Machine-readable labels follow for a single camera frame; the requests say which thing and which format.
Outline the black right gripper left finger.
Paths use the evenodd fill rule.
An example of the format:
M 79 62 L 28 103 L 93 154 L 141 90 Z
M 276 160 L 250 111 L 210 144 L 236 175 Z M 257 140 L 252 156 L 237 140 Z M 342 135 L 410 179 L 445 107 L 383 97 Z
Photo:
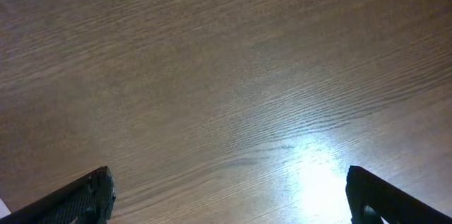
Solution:
M 107 166 L 99 167 L 1 219 L 1 224 L 105 224 L 116 200 Z

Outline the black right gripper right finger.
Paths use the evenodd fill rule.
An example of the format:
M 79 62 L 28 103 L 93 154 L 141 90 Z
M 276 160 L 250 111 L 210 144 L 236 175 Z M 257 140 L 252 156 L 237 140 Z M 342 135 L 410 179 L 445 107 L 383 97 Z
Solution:
M 349 167 L 345 191 L 353 224 L 451 224 L 451 217 L 424 204 L 360 166 L 351 165 Z

